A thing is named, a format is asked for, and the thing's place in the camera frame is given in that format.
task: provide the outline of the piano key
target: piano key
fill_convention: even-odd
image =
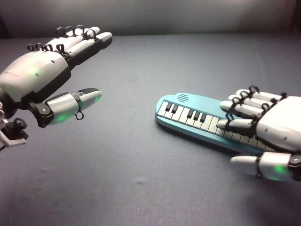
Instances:
[[[159,109],[159,111],[158,111],[158,116],[162,116],[162,117],[164,117],[164,115],[165,115],[165,112],[166,112],[166,107],[167,107],[167,105],[168,105],[168,102],[166,102],[166,101],[164,101],[163,103],[162,103],[162,105],[161,105],[161,107],[160,107],[160,109]]]
[[[164,118],[167,118],[167,119],[171,119],[171,117],[173,116],[173,113],[172,111],[169,111],[169,112],[166,112],[165,115],[164,115]]]
[[[265,150],[268,152],[274,152],[275,150],[273,148],[270,148],[269,146],[265,146]]]
[[[178,109],[178,105],[175,105],[175,106],[173,107],[173,110],[172,110],[171,112],[174,114],[174,113],[176,113],[177,109]]]
[[[199,118],[199,114],[200,114],[201,112],[196,112],[196,114],[194,115],[194,120],[195,121],[197,121],[198,120],[198,118]]]
[[[187,119],[186,125],[188,125],[188,126],[193,126],[193,124],[194,124],[194,122],[195,122],[195,120],[193,119],[195,114],[196,114],[196,111],[193,111],[192,116],[191,116],[191,119]]]
[[[202,117],[201,117],[201,119],[200,119],[200,122],[205,122],[205,119],[206,119],[206,114],[202,114]]]
[[[240,141],[241,135],[239,133],[233,133],[232,140]]]
[[[179,118],[180,118],[180,116],[181,116],[181,114],[182,114],[183,109],[184,109],[183,107],[178,106],[177,111],[176,111],[176,113],[172,116],[171,120],[173,120],[173,121],[178,121]]]
[[[207,115],[206,116],[206,119],[205,121],[203,122],[202,126],[201,126],[201,129],[202,130],[205,130],[205,131],[208,131],[209,127],[210,127],[210,124],[211,124],[211,120],[212,120],[212,116],[210,115]]]
[[[190,109],[189,112],[188,112],[187,118],[188,118],[188,119],[191,119],[192,114],[193,114],[193,110]]]
[[[215,134],[216,134],[216,135],[219,135],[219,136],[221,136],[221,137],[223,137],[223,136],[224,136],[224,133],[225,133],[224,130],[222,130],[222,129],[220,129],[220,128],[217,128]]]
[[[225,131],[224,138],[232,139],[233,132]]]
[[[186,123],[186,121],[187,121],[187,115],[188,115],[189,110],[190,110],[189,108],[184,108],[183,109],[182,114],[181,114],[181,116],[179,118],[179,122],[180,123],[183,123],[183,124]]]
[[[257,143],[257,147],[258,148],[261,148],[261,149],[265,149],[265,145],[261,142],[261,141],[258,141],[258,143]]]
[[[215,117],[212,118],[211,124],[209,126],[209,130],[208,130],[209,133],[213,133],[213,134],[216,133],[216,130],[217,130],[216,124],[217,124],[218,120],[219,120],[219,118],[215,118]]]
[[[255,136],[253,136],[253,138],[250,138],[250,140],[249,140],[249,145],[256,147],[257,142],[258,142],[258,140],[255,139]]]
[[[240,142],[248,144],[249,140],[250,140],[250,138],[248,136],[241,136]]]
[[[198,129],[200,129],[201,128],[201,126],[202,126],[202,122],[200,122],[200,117],[202,117],[202,114],[203,113],[200,113],[200,115],[199,115],[199,117],[198,117],[198,120],[197,121],[194,121],[194,124],[193,124],[193,127],[194,128],[198,128]]]
[[[171,108],[172,103],[168,103],[167,107],[166,107],[166,111],[169,112],[170,108]]]

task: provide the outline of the white robotic hand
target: white robotic hand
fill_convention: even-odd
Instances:
[[[255,136],[275,150],[260,156],[233,157],[231,164],[235,169],[258,178],[301,180],[301,97],[260,92],[256,86],[250,86],[222,101],[220,108],[228,119],[220,120],[217,127]]]
[[[98,27],[87,29],[78,25],[76,28],[58,28],[56,38],[45,46],[41,43],[28,45],[30,52],[19,57],[0,74],[0,103],[5,118],[10,119],[18,109],[29,110],[42,128],[63,122],[73,115],[78,120],[83,119],[82,110],[101,97],[98,89],[82,89],[46,99],[68,81],[76,65],[111,43],[110,32],[100,33]],[[15,141],[19,138],[27,139],[23,120],[8,123],[1,118],[1,112],[0,119],[0,141],[5,146],[16,145]]]

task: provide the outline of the white piano key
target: white piano key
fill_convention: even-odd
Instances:
[[[257,147],[258,148],[261,148],[261,149],[265,149],[265,145],[261,142],[261,141],[258,141],[258,143],[257,143]]]
[[[248,144],[249,140],[250,140],[250,138],[248,136],[241,136],[240,142]]]
[[[183,109],[184,109],[183,107],[178,106],[178,109],[177,109],[177,111],[174,113],[174,115],[172,116],[171,120],[173,120],[173,121],[178,121],[179,118],[180,118],[180,116],[181,116],[181,114],[182,114]]]
[[[253,136],[253,138],[250,138],[250,140],[249,140],[249,145],[256,147],[257,142],[258,142],[258,140],[255,139],[255,136]]]
[[[183,109],[182,114],[181,114],[180,119],[179,119],[179,123],[183,123],[183,124],[186,123],[187,115],[188,115],[189,110],[190,110],[189,108],[184,108]]]
[[[164,117],[165,112],[166,112],[165,109],[166,109],[167,105],[168,105],[168,102],[163,101],[163,103],[162,103],[162,105],[161,105],[161,107],[160,107],[160,109],[158,111],[158,114],[157,114],[158,116]]]
[[[208,130],[209,133],[213,133],[213,134],[216,133],[216,130],[217,130],[216,124],[217,124],[218,120],[219,120],[219,118],[215,118],[215,117],[212,118],[211,124],[209,126],[209,130]]]
[[[240,141],[241,135],[239,133],[233,133],[232,140]]]
[[[212,116],[210,115],[207,115],[206,118],[205,118],[205,121],[203,122],[202,126],[201,126],[201,129],[202,130],[205,130],[205,131],[208,131],[209,127],[210,127],[210,124],[211,124],[211,120],[212,120]]]
[[[197,129],[201,128],[201,126],[203,124],[202,122],[200,122],[200,119],[201,119],[202,115],[203,115],[203,113],[200,113],[199,117],[198,117],[198,120],[194,122],[194,124],[193,124],[194,128],[197,128]]]
[[[219,136],[221,136],[221,137],[223,137],[223,136],[224,136],[224,133],[225,133],[224,130],[222,130],[222,129],[220,129],[220,128],[217,128],[215,134],[216,134],[216,135],[219,135]]]
[[[224,138],[232,139],[233,132],[225,131]]]
[[[275,151],[273,148],[270,148],[269,146],[265,146],[265,150],[267,152],[274,152]]]
[[[193,119],[194,116],[195,116],[195,114],[196,114],[196,111],[194,111],[194,112],[192,113],[191,119],[187,119],[186,125],[188,125],[188,126],[193,126],[193,124],[194,124],[194,122],[195,122],[195,120]]]
[[[173,108],[174,108],[174,105],[171,105],[169,112],[165,113],[164,118],[171,119],[171,117],[173,116],[173,113],[171,113]]]

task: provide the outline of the gray fabric surface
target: gray fabric surface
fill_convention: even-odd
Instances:
[[[0,70],[49,39],[0,41]],[[233,153],[162,129],[157,101],[177,92],[223,100],[251,84],[301,95],[301,37],[114,37],[55,94],[95,87],[85,118],[37,127],[0,153],[1,226],[299,225],[301,184],[235,172]]]
[[[13,37],[49,37],[57,27],[99,26],[114,35],[275,32],[291,25],[296,0],[1,0]]]

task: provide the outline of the black piano key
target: black piano key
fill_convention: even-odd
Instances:
[[[169,110],[170,110],[170,108],[171,108],[171,105],[172,105],[171,103],[168,103],[168,105],[167,105],[165,111],[169,112]]]
[[[193,110],[190,109],[190,111],[188,112],[187,118],[188,118],[188,119],[191,119],[192,114],[193,114]]]
[[[200,114],[200,112],[196,112],[196,114],[194,115],[194,118],[193,118],[193,119],[194,119],[195,121],[198,120],[199,114]]]
[[[207,116],[207,115],[203,113],[200,122],[205,122],[206,116]]]
[[[173,108],[173,110],[171,111],[171,113],[174,114],[177,110],[178,110],[178,105],[174,105],[174,108]]]

